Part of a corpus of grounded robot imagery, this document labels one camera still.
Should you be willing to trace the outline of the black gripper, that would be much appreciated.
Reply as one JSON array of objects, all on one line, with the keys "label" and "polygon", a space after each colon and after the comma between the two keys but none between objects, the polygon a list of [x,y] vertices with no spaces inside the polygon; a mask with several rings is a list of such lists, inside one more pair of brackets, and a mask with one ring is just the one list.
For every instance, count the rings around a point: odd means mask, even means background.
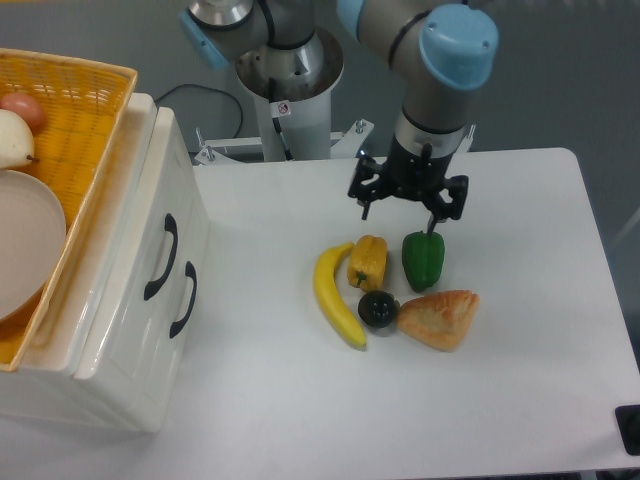
[{"label": "black gripper", "polygon": [[387,162],[379,163],[368,154],[358,154],[347,195],[362,207],[361,219],[368,218],[371,204],[390,196],[422,201],[431,213],[427,234],[434,233],[438,223],[459,220],[466,204],[469,177],[457,175],[445,178],[453,154],[437,157],[431,146],[414,154],[394,138]]}]

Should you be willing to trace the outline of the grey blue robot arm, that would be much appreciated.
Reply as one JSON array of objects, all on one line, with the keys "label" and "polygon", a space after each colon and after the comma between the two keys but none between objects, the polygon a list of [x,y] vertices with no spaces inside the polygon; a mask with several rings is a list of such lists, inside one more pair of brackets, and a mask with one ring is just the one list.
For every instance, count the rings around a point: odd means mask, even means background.
[{"label": "grey blue robot arm", "polygon": [[[349,196],[363,207],[388,197],[419,202],[435,224],[459,219],[468,178],[446,171],[490,77],[496,25],[467,1],[340,1],[336,12],[406,86],[386,159],[357,151]],[[179,19],[205,62],[233,65],[253,96],[266,160],[325,159],[335,150],[330,94],[344,57],[311,2],[192,1]]]}]

